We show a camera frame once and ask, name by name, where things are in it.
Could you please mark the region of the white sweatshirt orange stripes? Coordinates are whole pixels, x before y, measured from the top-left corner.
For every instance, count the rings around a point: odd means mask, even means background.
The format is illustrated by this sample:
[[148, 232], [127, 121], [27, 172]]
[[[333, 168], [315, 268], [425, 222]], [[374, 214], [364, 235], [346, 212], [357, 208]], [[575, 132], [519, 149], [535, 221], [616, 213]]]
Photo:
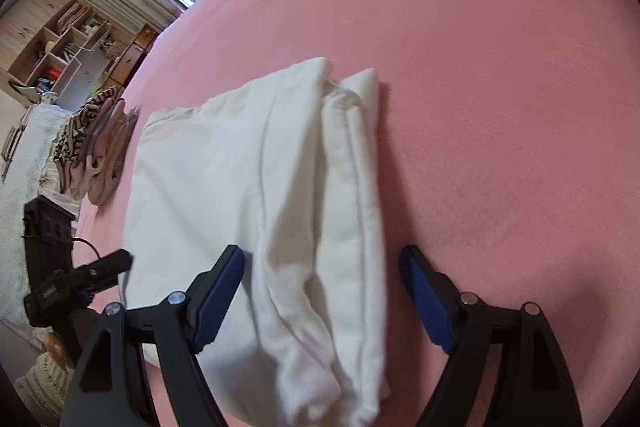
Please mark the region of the white sweatshirt orange stripes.
[[254, 426], [369, 426], [386, 392], [378, 77], [322, 57], [198, 107], [138, 142], [122, 245], [128, 306], [154, 305], [224, 248], [245, 274], [198, 357], [224, 412]]

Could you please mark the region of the pink bed sheet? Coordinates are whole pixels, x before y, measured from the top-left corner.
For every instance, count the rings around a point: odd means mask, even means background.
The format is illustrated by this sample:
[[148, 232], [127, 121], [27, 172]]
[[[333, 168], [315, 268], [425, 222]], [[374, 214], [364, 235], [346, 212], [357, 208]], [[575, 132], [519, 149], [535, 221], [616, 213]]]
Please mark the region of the pink bed sheet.
[[317, 56], [381, 83], [378, 425], [413, 425], [446, 362], [400, 283], [409, 244], [488, 303], [538, 303], [604, 424], [639, 368], [638, 0], [198, 0], [125, 98], [149, 117]]

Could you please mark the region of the knitted beige item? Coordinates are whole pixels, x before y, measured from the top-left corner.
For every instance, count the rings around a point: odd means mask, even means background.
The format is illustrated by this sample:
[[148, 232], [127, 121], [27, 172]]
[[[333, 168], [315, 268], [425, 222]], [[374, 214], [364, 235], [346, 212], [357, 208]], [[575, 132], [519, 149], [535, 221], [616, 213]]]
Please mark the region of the knitted beige item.
[[13, 387], [29, 413], [40, 426], [60, 425], [74, 370], [61, 366], [49, 355], [41, 353], [25, 375]]

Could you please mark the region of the wooden drawer cabinet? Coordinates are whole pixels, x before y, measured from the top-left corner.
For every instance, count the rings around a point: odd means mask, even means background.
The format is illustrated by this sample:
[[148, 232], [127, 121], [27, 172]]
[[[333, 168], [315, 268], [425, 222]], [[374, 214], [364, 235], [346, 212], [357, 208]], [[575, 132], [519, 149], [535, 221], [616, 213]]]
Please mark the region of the wooden drawer cabinet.
[[149, 24], [144, 24], [116, 58], [101, 88], [124, 90], [148, 56], [157, 37], [158, 32]]

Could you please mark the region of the wooden bookshelf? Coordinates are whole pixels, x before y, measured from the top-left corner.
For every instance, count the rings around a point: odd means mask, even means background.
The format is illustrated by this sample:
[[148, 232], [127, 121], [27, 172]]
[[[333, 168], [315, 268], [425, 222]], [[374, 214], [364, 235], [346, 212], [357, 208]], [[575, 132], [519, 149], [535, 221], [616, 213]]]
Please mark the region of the wooden bookshelf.
[[75, 110], [106, 81], [132, 32], [88, 0], [17, 0], [1, 17], [1, 92]]

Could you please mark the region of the stack of folded clothes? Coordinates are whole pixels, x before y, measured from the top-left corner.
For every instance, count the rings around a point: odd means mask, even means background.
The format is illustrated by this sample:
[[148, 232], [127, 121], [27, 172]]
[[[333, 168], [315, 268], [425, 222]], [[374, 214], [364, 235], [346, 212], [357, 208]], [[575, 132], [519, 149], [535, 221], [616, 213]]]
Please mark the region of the stack of folded clothes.
[[138, 118], [114, 87], [89, 98], [58, 132], [53, 153], [58, 191], [96, 207], [106, 204], [118, 187]]

